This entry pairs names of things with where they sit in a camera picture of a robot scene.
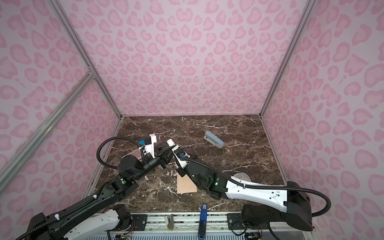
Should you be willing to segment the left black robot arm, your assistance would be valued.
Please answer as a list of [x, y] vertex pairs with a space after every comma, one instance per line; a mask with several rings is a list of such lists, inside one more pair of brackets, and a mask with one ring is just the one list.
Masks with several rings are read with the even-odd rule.
[[158, 166], [165, 168], [174, 157], [173, 145], [153, 148], [153, 152], [138, 160], [133, 155], [122, 158], [119, 174], [104, 183], [99, 190], [85, 199], [57, 213], [40, 213], [29, 223], [20, 240], [83, 240], [97, 233], [133, 230], [136, 226], [131, 213], [119, 202], [137, 188], [137, 180]]

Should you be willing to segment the pink envelope with cream flap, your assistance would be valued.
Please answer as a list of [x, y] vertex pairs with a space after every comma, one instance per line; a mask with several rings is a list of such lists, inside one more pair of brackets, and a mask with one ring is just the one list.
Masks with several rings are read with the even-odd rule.
[[177, 174], [177, 193], [178, 194], [188, 194], [188, 193], [196, 193], [197, 186], [193, 183], [193, 181], [187, 176], [181, 177]]

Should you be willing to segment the white glue stick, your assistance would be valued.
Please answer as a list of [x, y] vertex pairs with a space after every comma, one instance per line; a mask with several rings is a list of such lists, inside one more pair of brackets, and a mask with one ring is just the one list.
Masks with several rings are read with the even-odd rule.
[[172, 139], [168, 139], [167, 140], [167, 144], [168, 146], [172, 149], [172, 150], [175, 150], [177, 149], [179, 146], [172, 140]]

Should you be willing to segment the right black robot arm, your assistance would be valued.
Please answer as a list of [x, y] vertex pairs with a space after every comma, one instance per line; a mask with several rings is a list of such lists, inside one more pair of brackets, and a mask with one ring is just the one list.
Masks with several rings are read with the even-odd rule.
[[288, 186], [252, 184], [237, 178], [225, 177], [213, 169], [194, 162], [182, 161], [178, 173], [188, 176], [198, 189], [215, 199], [246, 200], [257, 206], [243, 207], [242, 219], [253, 225], [267, 222], [285, 222], [295, 229], [310, 232], [313, 229], [310, 198], [296, 183]]

